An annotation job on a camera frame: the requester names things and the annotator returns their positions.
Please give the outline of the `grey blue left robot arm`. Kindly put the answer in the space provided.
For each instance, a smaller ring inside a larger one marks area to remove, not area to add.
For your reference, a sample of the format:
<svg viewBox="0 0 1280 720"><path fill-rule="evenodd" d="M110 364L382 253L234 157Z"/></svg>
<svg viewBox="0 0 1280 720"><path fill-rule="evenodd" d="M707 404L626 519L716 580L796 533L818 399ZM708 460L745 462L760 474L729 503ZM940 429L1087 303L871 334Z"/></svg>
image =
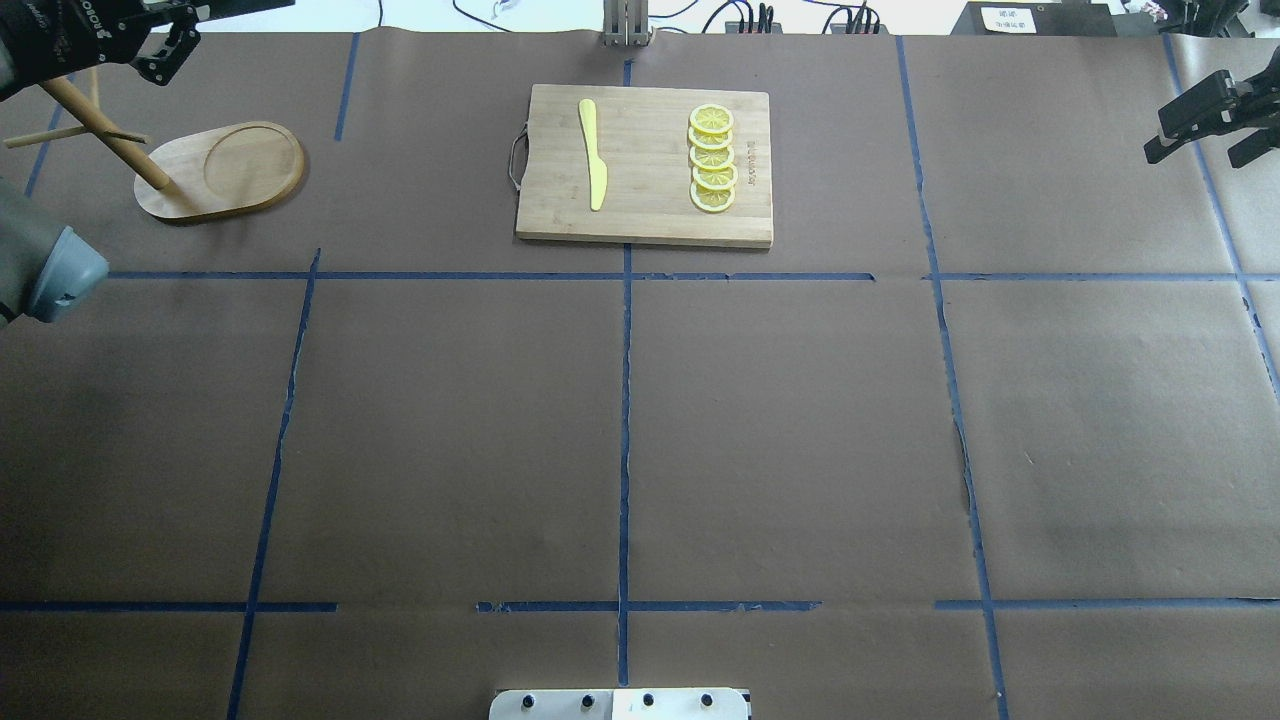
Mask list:
<svg viewBox="0 0 1280 720"><path fill-rule="evenodd" d="M105 64L166 86L198 46L201 20L284 8L284 1L5 1L3 99L41 87L156 190L172 179L67 78ZM106 279L109 264L70 225L3 182L3 324L52 323Z"/></svg>

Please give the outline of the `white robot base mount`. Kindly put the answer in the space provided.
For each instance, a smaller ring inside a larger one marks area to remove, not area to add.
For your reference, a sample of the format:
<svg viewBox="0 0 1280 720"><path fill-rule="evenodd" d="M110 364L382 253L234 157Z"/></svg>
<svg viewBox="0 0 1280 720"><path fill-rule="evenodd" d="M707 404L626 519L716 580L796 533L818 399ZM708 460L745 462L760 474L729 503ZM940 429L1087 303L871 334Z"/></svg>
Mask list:
<svg viewBox="0 0 1280 720"><path fill-rule="evenodd" d="M508 689L489 719L751 719L746 691L730 687Z"/></svg>

